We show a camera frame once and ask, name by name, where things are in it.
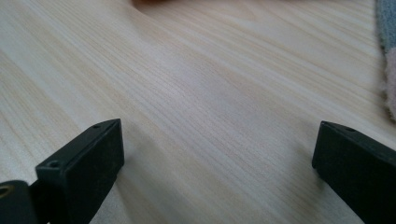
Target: gray fabric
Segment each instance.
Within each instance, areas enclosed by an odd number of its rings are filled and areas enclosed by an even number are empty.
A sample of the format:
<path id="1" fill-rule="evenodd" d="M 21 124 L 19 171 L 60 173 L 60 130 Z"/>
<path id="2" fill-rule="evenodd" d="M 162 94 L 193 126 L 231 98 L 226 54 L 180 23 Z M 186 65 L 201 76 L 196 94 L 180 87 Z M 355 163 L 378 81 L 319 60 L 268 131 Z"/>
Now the gray fabric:
<path id="1" fill-rule="evenodd" d="M 378 0 L 377 17 L 382 45 L 388 53 L 396 47 L 396 0 Z"/>
<path id="2" fill-rule="evenodd" d="M 387 58 L 387 106 L 396 119 L 396 0 L 378 0 L 376 13 Z"/>

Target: screw hole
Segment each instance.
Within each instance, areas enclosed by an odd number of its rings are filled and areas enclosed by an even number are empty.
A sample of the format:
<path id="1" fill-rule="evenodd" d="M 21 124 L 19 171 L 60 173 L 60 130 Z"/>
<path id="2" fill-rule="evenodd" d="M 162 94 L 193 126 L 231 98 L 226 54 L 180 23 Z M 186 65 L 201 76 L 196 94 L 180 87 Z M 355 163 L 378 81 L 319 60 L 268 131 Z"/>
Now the screw hole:
<path id="1" fill-rule="evenodd" d="M 351 133 L 354 133 L 354 132 L 356 132 L 356 130 L 355 130 L 355 129 L 351 129 L 351 128 L 346 128 L 346 130 L 347 130 L 347 131 L 349 131 L 349 132 L 351 132 Z"/>
<path id="2" fill-rule="evenodd" d="M 50 161 L 50 162 L 48 163 L 48 166 L 49 166 L 49 167 L 52 167 L 52 168 L 59 167 L 59 162 L 58 162 L 58 161 Z"/>
<path id="3" fill-rule="evenodd" d="M 14 190 L 12 185 L 0 186 L 0 199 L 6 197 L 12 190 Z"/>

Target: black plastic part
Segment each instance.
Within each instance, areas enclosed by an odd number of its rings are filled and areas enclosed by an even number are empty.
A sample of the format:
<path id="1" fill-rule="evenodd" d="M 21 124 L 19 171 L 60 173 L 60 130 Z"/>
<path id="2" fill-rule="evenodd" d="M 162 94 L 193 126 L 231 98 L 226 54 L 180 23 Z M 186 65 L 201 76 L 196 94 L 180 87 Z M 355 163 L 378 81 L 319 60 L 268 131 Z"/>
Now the black plastic part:
<path id="1" fill-rule="evenodd" d="M 312 166 L 365 223 L 396 223 L 396 151 L 322 121 Z"/>
<path id="2" fill-rule="evenodd" d="M 22 181 L 6 182 L 14 194 L 0 198 L 0 223 L 87 224 L 123 164 L 120 119 L 95 124 L 38 164 L 30 188 Z M 27 221 L 16 221 L 25 214 Z"/>
<path id="3" fill-rule="evenodd" d="M 0 223 L 38 223 L 26 182 L 12 180 L 0 184 Z"/>

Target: wooden table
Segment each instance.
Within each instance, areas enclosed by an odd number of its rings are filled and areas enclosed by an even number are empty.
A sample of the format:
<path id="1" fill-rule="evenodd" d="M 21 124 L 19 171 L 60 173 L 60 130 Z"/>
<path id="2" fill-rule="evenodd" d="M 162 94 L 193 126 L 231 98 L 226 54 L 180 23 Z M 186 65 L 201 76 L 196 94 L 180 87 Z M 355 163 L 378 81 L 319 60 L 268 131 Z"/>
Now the wooden table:
<path id="1" fill-rule="evenodd" d="M 319 124 L 396 148 L 374 0 L 3 0 L 0 29 L 0 181 L 122 120 L 92 223 L 361 223 Z"/>

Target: light wood surface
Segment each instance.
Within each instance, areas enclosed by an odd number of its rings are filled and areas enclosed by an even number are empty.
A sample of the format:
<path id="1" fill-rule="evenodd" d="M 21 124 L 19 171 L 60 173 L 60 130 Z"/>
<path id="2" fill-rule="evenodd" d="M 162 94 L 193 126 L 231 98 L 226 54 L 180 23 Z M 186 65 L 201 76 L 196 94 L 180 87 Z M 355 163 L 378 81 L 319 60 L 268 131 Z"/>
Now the light wood surface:
<path id="1" fill-rule="evenodd" d="M 0 181 L 121 118 L 92 223 L 361 223 L 318 126 L 396 148 L 374 0 L 1 0 L 0 29 Z"/>

